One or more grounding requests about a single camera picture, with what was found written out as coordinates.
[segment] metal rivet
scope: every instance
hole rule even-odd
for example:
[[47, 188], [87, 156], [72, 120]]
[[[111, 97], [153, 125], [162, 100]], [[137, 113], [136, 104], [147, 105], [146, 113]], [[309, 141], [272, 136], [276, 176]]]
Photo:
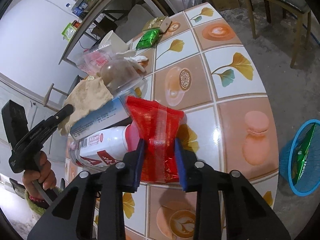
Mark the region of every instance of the metal rivet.
[[81, 171], [81, 172], [79, 173], [79, 176], [80, 176], [80, 178], [82, 178], [82, 179], [88, 177], [88, 175], [89, 175], [89, 172], [87, 172], [87, 171]]
[[119, 162], [119, 163], [116, 164], [116, 168], [117, 168], [117, 169], [122, 169], [122, 168], [124, 168], [124, 167], [125, 167], [125, 164], [122, 163], [122, 162]]
[[240, 175], [241, 175], [241, 173], [240, 173], [240, 171], [234, 170], [234, 171], [231, 171], [231, 175], [232, 175], [233, 177], [235, 177], [235, 178], [239, 178]]
[[204, 163], [203, 162], [196, 162], [195, 163], [195, 167], [196, 168], [203, 168], [204, 167]]

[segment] beige cloth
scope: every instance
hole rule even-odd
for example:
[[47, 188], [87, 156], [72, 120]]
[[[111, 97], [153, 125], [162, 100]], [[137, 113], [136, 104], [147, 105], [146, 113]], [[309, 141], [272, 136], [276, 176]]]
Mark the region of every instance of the beige cloth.
[[90, 112], [101, 108], [109, 100], [113, 99], [101, 77], [93, 80], [81, 80], [68, 96], [64, 105], [71, 104], [74, 112], [58, 125], [61, 135], [67, 135], [71, 127]]

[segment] blue mesh basket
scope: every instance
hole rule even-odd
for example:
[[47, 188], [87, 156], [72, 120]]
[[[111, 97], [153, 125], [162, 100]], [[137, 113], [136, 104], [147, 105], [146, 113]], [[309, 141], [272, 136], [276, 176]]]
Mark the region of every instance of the blue mesh basket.
[[[303, 175], [296, 185], [291, 178], [292, 153], [299, 145], [313, 124], [316, 124], [309, 146], [307, 163]], [[279, 172], [289, 182], [290, 188], [298, 196], [307, 196], [314, 192], [320, 184], [320, 121], [316, 119], [305, 122], [293, 140], [289, 141], [279, 155]]]

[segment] red plastic wrapper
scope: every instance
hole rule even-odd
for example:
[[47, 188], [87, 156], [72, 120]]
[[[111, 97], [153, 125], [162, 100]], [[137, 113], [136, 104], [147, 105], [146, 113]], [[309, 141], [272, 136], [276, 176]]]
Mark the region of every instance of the red plastic wrapper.
[[146, 142], [141, 180], [178, 182], [174, 139], [184, 112], [131, 96], [127, 98], [127, 107], [137, 124], [140, 138]]

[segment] patterned tabletop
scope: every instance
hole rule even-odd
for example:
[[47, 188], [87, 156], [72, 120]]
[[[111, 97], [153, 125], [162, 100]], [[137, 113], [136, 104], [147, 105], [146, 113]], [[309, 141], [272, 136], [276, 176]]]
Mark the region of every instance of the patterned tabletop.
[[[279, 166], [276, 127], [249, 54], [208, 3], [171, 19], [155, 48], [138, 51], [149, 59], [144, 98], [183, 110], [186, 124], [178, 131], [183, 147], [215, 170], [241, 171], [273, 207]], [[129, 42], [132, 49], [141, 36]], [[135, 194], [124, 193], [123, 203], [127, 240], [193, 236], [196, 193], [184, 193], [176, 184], [141, 183]], [[226, 239], [223, 208], [221, 219]]]

